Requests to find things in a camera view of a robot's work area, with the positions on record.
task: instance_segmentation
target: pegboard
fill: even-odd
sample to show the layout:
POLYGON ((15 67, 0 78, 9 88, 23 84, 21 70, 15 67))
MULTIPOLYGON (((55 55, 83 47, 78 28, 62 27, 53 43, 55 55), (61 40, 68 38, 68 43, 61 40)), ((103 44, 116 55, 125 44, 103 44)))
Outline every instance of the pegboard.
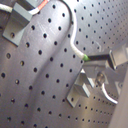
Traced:
MULTIPOLYGON (((127 37, 127 0, 70 1, 78 21, 75 45, 84 53, 111 49, 127 37)), ((13 6, 15 0, 0 3, 13 6)), ((91 96, 81 97, 75 108, 66 100, 83 65, 69 44, 73 22, 68 7, 51 0, 33 16, 19 47, 2 37, 9 17, 0 11, 0 127, 107 128, 115 105, 99 87, 90 87, 91 96)), ((126 68, 116 71, 122 79, 126 68)), ((117 100, 115 86, 106 88, 117 100)))

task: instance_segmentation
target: perforated panel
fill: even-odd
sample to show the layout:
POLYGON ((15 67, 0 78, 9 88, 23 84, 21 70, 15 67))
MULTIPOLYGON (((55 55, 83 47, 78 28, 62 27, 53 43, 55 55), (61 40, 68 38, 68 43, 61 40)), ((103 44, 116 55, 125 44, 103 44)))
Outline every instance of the perforated panel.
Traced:
MULTIPOLYGON (((127 0, 70 1, 78 21, 75 45, 84 53, 110 49, 128 35, 127 0)), ((13 6, 15 0, 0 3, 13 6)), ((0 11, 0 127, 108 127, 115 105, 97 86, 89 87, 91 96, 81 97, 75 108, 66 100, 83 65, 69 44, 72 19, 67 6, 50 1, 33 16, 19 47, 2 37, 9 16, 0 11)), ((122 77, 126 67, 117 69, 122 77)), ((118 99, 114 85, 106 88, 118 99)))

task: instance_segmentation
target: white pegboard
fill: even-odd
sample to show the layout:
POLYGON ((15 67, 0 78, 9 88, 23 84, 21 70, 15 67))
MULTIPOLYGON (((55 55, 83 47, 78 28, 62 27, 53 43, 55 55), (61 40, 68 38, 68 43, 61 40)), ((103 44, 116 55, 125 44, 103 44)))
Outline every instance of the white pegboard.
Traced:
MULTIPOLYGON (((0 3, 13 6, 15 1, 0 3)), ((110 49, 128 35, 127 0, 74 0, 73 6, 78 20, 75 45, 84 53, 110 49)), ((75 108, 66 100, 83 64, 69 44, 70 16, 61 1, 51 0, 32 18, 15 47, 2 37, 9 14, 0 11, 1 128, 108 127, 115 105, 97 86, 75 108)), ((117 71, 123 74, 125 68, 117 71)), ((111 86, 107 91, 118 98, 111 86)))

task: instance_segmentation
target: green object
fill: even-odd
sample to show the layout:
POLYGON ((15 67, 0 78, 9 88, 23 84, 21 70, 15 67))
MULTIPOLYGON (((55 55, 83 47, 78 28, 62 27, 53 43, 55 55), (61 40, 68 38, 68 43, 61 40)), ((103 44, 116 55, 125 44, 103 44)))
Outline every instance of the green object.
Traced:
POLYGON ((89 57, 88 57, 86 54, 84 54, 83 60, 84 60, 84 61, 89 61, 90 59, 89 59, 89 57))

